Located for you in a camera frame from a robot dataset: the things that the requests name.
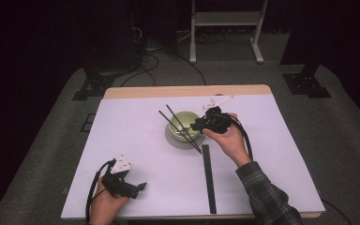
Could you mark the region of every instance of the sleeve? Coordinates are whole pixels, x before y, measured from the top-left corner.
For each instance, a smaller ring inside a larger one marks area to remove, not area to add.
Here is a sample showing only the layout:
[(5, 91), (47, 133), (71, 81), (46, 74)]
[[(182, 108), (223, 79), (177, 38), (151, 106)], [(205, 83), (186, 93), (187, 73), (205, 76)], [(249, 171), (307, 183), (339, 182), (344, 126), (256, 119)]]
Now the sleeve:
[(288, 205), (288, 195), (271, 184), (257, 162), (236, 170), (249, 196), (253, 215), (259, 224), (303, 224), (299, 212)]

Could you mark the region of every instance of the green bowl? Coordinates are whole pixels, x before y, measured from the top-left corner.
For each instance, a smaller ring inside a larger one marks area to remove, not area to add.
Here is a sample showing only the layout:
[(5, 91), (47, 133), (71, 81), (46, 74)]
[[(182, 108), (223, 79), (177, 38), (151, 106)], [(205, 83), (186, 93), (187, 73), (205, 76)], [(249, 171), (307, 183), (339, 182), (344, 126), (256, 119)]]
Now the green bowl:
[[(193, 130), (191, 128), (190, 124), (194, 124), (195, 119), (199, 118), (200, 116), (198, 116), (194, 112), (189, 112), (189, 111), (178, 112), (175, 115), (176, 115), (177, 119), (180, 120), (183, 127), (188, 132), (189, 136), (191, 136), (191, 138), (193, 140), (195, 140), (198, 137), (198, 135), (200, 134), (200, 131)], [(183, 137), (183, 135), (179, 131), (177, 131), (177, 129), (182, 131), (183, 128), (181, 127), (179, 122), (176, 120), (176, 118), (174, 118), (174, 116), (172, 117), (171, 122), (175, 125), (175, 127), (173, 127), (171, 124), (169, 124), (169, 130), (171, 131), (171, 134), (174, 136), (174, 138), (180, 142), (187, 142), (187, 140)], [(186, 134), (186, 132), (183, 131), (183, 134), (189, 139), (189, 136)]]

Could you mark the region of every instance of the white metal stand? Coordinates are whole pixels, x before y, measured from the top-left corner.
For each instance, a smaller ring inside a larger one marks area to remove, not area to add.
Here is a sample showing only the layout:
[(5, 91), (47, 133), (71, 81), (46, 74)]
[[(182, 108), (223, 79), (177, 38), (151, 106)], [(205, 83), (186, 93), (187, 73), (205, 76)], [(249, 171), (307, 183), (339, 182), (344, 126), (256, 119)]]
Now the white metal stand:
[(258, 46), (259, 35), (262, 30), (265, 10), (268, 0), (262, 3), (260, 11), (248, 12), (196, 12), (195, 0), (192, 0), (191, 11), (191, 43), (189, 46), (189, 62), (196, 63), (197, 55), (195, 48), (195, 27), (196, 26), (226, 26), (226, 25), (256, 25), (254, 37), (250, 39), (252, 50), (256, 61), (262, 64), (263, 57)]

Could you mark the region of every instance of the forearm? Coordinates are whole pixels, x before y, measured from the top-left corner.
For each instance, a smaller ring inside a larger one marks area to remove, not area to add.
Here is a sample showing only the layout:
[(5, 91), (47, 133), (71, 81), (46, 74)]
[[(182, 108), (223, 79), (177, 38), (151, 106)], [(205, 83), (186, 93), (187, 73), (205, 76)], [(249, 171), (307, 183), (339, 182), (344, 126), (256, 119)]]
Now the forearm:
[(236, 173), (259, 224), (302, 224), (298, 211), (288, 205), (288, 195), (271, 184), (257, 162), (243, 165)]

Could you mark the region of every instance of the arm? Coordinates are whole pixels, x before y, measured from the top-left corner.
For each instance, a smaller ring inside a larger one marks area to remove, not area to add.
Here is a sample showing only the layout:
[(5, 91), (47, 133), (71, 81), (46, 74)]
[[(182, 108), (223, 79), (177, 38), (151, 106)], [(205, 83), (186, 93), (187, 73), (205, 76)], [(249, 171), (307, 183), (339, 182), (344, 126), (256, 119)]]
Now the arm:
[(128, 202), (128, 197), (112, 196), (98, 179), (96, 196), (92, 201), (90, 221), (91, 225), (109, 225), (116, 214)]
[(271, 184), (257, 162), (251, 161), (245, 140), (236, 126), (224, 134), (209, 129), (203, 133), (216, 141), (238, 167), (236, 173), (249, 195), (253, 215), (259, 224), (302, 224), (298, 211), (288, 205), (288, 195)]

